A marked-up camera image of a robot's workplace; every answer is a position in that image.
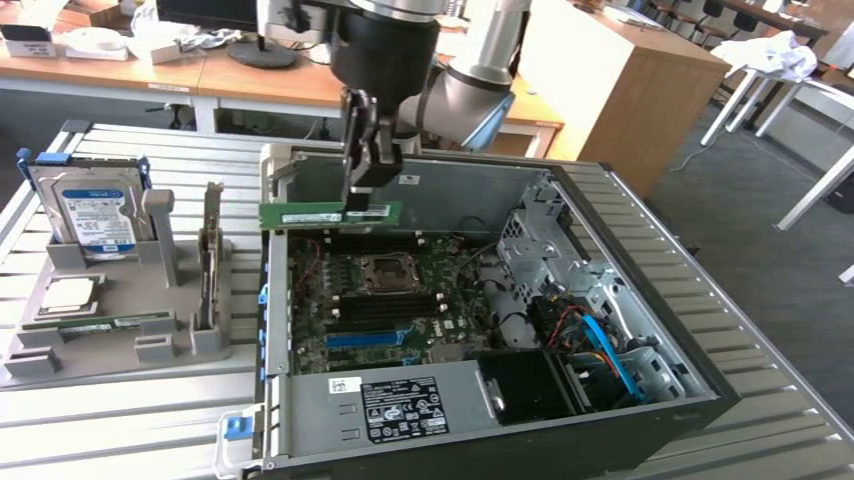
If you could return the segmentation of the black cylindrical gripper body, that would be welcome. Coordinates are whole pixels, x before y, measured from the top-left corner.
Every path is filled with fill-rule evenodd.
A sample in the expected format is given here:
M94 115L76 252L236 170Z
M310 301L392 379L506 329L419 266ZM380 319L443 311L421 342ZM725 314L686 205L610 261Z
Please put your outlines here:
M434 20L408 22L360 9L335 13L331 70L382 108L396 108L423 88L441 27Z

